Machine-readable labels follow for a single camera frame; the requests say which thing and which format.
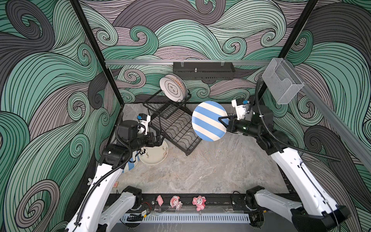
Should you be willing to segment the cream floral painted plate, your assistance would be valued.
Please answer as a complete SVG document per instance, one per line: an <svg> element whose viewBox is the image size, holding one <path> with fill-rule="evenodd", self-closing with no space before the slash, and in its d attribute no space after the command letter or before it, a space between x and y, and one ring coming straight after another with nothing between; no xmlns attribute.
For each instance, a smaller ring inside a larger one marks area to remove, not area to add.
<svg viewBox="0 0 371 232"><path fill-rule="evenodd" d="M165 140L159 147L144 147L142 150L145 152L139 155L139 159L146 165L157 165L163 162L169 154L169 146Z"/></svg>

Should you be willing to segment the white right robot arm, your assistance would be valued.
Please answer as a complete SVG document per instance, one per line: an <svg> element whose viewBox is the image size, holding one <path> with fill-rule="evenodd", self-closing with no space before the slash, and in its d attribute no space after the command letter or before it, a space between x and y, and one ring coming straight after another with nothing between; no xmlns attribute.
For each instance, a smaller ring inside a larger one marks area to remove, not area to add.
<svg viewBox="0 0 371 232"><path fill-rule="evenodd" d="M340 228L341 223L351 217L351 211L339 205L320 185L288 138L280 131L270 130L263 116L260 119L254 123L226 116L219 117L218 121L228 132L254 137L289 179L299 201L257 186L247 190L246 207L250 211L268 209L290 221L299 232L328 232Z"/></svg>

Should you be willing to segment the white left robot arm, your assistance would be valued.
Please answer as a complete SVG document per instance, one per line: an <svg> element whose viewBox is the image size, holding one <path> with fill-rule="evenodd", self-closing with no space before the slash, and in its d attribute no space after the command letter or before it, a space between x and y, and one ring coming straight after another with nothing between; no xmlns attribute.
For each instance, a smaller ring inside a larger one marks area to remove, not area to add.
<svg viewBox="0 0 371 232"><path fill-rule="evenodd" d="M129 147L121 144L107 145L99 160L93 182L72 220L67 232L109 232L124 214L142 207L142 191L127 187L119 197L105 209L111 198L111 190L123 169L133 157L133 152L143 147L159 147L164 141L162 134L149 133L130 142Z"/></svg>

